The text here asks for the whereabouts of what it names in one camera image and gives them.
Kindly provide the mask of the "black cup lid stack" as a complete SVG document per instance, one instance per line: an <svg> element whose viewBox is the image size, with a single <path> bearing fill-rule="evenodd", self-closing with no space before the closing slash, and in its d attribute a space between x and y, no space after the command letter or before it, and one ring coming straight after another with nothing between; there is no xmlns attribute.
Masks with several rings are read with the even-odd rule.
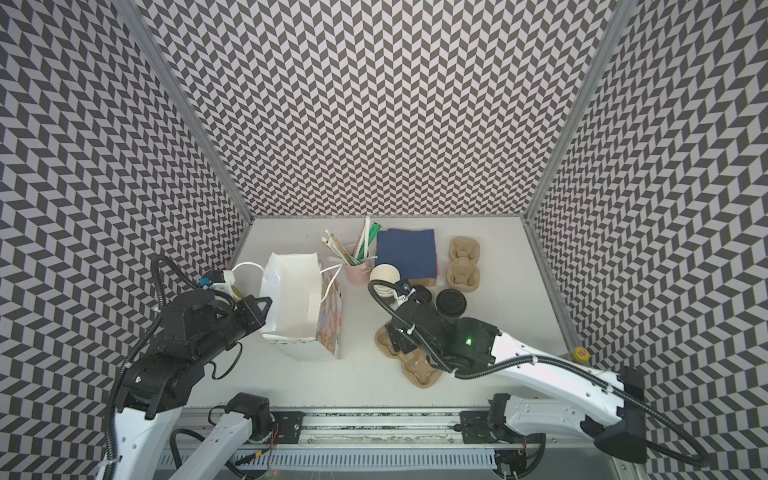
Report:
<svg viewBox="0 0 768 480"><path fill-rule="evenodd" d="M435 299L438 314L446 318L460 318L466 312L467 306L465 295L456 289L444 289Z"/></svg>

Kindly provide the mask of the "white paper takeout bag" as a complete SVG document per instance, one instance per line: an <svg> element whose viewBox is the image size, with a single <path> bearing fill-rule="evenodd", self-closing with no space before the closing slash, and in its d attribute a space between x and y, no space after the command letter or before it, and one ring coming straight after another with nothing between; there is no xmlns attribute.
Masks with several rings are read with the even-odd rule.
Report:
<svg viewBox="0 0 768 480"><path fill-rule="evenodd" d="M324 267L318 255L271 254L267 264L240 262L233 268L237 280L243 270L262 273L259 295L272 300L264 340L301 362L331 361L339 356L343 301L339 266Z"/></svg>

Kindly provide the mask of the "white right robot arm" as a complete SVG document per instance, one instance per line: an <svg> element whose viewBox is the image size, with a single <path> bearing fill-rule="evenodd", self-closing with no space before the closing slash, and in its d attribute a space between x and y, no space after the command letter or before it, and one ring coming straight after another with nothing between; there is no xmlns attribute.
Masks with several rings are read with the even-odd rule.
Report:
<svg viewBox="0 0 768 480"><path fill-rule="evenodd" d="M697 468L709 465L697 439L646 403L638 370L580 366L487 322L445 318L405 281L372 280L367 290L390 316L386 327L395 347L425 353L432 367L458 380L500 376L543 394L520 409L514 409L511 395L495 395L487 421L496 438L506 433L579 436L602 453L634 464L655 452Z"/></svg>

